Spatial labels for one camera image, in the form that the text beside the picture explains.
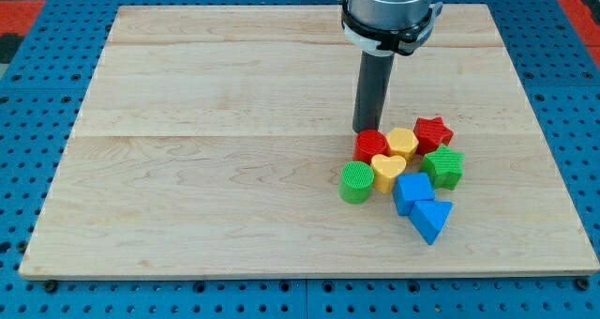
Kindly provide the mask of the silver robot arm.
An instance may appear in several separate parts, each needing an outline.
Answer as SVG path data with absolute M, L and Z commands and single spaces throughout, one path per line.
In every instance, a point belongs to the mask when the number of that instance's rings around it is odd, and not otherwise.
M 342 0 L 346 39 L 364 53 L 411 55 L 430 37 L 443 4 L 432 0 Z

